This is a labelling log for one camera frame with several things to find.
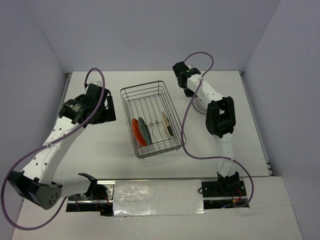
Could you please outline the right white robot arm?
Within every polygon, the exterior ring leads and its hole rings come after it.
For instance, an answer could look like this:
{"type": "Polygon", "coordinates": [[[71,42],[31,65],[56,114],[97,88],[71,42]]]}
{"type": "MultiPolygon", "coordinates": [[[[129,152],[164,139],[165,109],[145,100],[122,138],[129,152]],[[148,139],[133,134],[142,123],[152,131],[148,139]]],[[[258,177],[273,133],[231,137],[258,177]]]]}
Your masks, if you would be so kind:
{"type": "Polygon", "coordinates": [[[232,137],[236,125],[235,104],[232,97],[218,93],[201,75],[201,72],[183,61],[176,63],[173,72],[178,86],[183,89],[186,97],[194,99],[205,110],[205,127],[213,136],[217,150],[217,190],[228,196],[240,183],[239,173],[232,161],[234,157],[232,137]]]}

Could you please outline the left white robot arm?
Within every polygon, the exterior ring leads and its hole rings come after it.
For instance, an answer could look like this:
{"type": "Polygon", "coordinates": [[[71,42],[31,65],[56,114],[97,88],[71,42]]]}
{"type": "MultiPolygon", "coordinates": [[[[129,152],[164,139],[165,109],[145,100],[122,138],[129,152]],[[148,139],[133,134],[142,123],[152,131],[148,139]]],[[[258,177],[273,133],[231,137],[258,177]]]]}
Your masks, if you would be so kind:
{"type": "Polygon", "coordinates": [[[98,180],[84,172],[75,177],[55,178],[59,164],[76,138],[88,124],[103,124],[116,120],[111,92],[93,83],[86,93],[66,101],[58,113],[55,126],[44,149],[20,171],[13,170],[8,177],[16,192],[48,210],[59,199],[81,194],[90,200],[104,189],[98,180]]]}

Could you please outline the orange plate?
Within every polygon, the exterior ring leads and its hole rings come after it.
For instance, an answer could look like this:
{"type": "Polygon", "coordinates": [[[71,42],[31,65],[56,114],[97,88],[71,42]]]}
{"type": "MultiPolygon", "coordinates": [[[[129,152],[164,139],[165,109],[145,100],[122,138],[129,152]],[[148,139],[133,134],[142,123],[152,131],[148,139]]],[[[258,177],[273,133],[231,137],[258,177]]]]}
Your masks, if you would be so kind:
{"type": "Polygon", "coordinates": [[[131,121],[131,127],[132,127],[132,132],[135,136],[135,139],[137,140],[137,142],[145,147],[147,146],[147,143],[146,141],[144,140],[143,136],[142,136],[142,133],[139,129],[139,123],[138,123],[138,120],[136,118],[133,118],[132,121],[131,121]]]}

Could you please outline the cream plate with dark edge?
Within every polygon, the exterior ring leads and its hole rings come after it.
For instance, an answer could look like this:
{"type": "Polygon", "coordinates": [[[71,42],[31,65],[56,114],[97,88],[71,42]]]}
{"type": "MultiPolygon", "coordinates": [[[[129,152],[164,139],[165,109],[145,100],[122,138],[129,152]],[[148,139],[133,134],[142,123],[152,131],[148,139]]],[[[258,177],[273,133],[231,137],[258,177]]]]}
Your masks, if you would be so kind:
{"type": "Polygon", "coordinates": [[[167,118],[167,115],[162,111],[161,112],[161,122],[162,122],[162,126],[164,128],[164,132],[167,134],[167,136],[171,139],[174,137],[174,133],[172,130],[172,127],[169,123],[169,120],[167,118]]]}

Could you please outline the white plate with pink pattern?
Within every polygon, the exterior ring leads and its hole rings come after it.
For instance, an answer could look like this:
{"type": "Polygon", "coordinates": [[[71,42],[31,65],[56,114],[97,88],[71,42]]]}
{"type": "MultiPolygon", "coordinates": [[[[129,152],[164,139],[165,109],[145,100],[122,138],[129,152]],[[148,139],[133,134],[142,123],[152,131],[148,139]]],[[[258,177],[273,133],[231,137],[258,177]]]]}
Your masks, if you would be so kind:
{"type": "Polygon", "coordinates": [[[207,109],[203,105],[203,102],[198,97],[195,97],[192,101],[192,107],[200,114],[206,115],[207,114],[207,109]]]}

